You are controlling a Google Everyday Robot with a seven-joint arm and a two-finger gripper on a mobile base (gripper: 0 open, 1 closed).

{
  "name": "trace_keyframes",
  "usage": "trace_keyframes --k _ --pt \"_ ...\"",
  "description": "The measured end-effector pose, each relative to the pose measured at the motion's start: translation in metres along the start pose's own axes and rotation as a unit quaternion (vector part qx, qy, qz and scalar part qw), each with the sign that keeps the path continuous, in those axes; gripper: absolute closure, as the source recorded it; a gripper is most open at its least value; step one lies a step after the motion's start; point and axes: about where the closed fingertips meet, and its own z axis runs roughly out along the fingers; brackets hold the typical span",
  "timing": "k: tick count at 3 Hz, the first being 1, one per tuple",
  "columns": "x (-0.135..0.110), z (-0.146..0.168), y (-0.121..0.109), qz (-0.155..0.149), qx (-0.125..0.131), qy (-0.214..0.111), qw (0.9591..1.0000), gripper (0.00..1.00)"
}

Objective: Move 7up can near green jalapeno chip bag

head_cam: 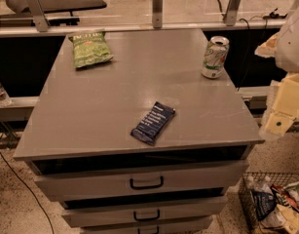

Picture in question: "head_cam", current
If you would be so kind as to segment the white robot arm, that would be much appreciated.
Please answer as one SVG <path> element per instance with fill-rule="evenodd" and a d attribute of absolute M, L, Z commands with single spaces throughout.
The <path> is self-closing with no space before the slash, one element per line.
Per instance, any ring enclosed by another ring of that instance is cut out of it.
<path fill-rule="evenodd" d="M 299 7 L 254 54 L 274 58 L 276 66 L 286 72 L 280 82 L 271 82 L 259 130 L 263 139 L 275 140 L 283 137 L 299 116 Z"/>

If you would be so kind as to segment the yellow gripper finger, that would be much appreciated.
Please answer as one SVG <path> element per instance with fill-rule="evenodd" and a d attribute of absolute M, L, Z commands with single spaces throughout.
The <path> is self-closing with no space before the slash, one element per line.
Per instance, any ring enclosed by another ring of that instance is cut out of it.
<path fill-rule="evenodd" d="M 259 135 L 265 140 L 283 137 L 299 116 L 299 74 L 287 73 L 273 80 L 266 99 Z"/>

